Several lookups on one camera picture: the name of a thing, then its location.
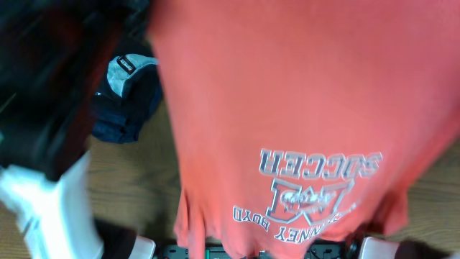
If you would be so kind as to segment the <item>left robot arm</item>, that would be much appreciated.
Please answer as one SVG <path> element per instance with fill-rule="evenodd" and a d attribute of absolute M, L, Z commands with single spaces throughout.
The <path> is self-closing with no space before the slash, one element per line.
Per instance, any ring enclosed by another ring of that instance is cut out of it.
<path fill-rule="evenodd" d="M 32 258 L 149 259 L 155 243 L 93 216 L 91 101 L 148 1 L 1 2 L 1 202 Z"/>

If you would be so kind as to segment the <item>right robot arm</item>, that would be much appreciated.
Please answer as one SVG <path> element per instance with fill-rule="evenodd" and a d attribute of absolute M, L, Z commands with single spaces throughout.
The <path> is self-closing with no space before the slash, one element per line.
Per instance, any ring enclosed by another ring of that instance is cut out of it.
<path fill-rule="evenodd" d="M 353 239 L 349 258 L 357 259 L 459 259 L 459 251 L 449 252 L 418 240 L 395 242 L 367 236 Z"/>

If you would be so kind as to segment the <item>red soccer t-shirt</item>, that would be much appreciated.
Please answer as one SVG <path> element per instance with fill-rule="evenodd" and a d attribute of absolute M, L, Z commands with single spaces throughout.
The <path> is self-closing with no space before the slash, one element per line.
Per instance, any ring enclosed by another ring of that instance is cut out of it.
<path fill-rule="evenodd" d="M 392 234 L 459 135 L 457 0 L 164 0 L 148 35 L 192 258 Z"/>

